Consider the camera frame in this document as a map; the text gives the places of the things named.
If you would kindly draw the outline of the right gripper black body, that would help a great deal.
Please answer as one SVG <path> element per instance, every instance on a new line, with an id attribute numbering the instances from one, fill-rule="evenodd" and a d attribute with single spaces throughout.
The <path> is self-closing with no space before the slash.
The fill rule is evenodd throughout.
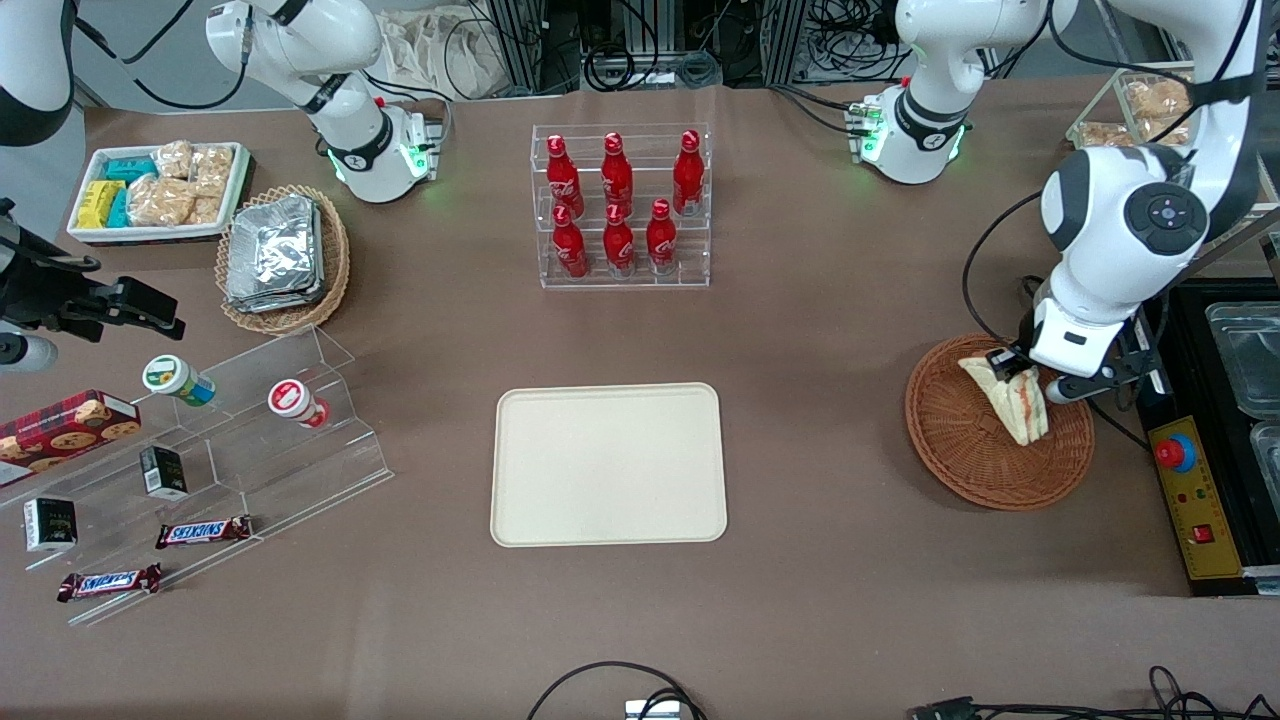
<path id="1" fill-rule="evenodd" d="M 79 273 L 54 260 L 61 251 L 19 225 L 3 227 L 3 320 L 26 331 L 61 329 Z"/>

